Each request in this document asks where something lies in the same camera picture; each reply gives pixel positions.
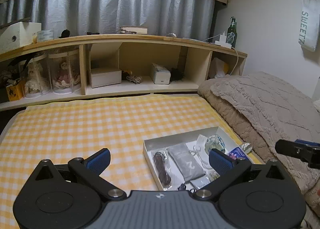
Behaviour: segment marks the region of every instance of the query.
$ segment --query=curtain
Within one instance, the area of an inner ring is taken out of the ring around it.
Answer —
[[[31,17],[55,38],[89,32],[114,34],[121,26],[146,26],[148,34],[204,40],[209,37],[215,0],[9,0],[0,4],[0,25]]]

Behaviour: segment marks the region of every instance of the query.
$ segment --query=yellow box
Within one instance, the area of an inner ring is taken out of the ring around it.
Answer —
[[[22,82],[15,86],[6,87],[9,101],[17,101],[23,97]]]

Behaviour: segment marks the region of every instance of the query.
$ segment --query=beer bottle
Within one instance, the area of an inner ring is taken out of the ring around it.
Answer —
[[[230,27],[228,28],[228,34],[227,34],[227,44],[231,44],[231,46],[234,48],[236,46],[237,41],[237,22],[234,17],[231,17],[232,21],[230,24]]]

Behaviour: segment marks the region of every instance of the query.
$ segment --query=gray gripper base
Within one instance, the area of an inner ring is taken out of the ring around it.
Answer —
[[[106,205],[86,229],[235,229],[215,206],[187,191],[131,191],[129,198]]]

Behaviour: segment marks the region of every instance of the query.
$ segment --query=gray pouch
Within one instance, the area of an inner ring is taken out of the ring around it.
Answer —
[[[205,174],[205,171],[191,155],[185,143],[168,147],[167,150],[177,164],[186,182]]]

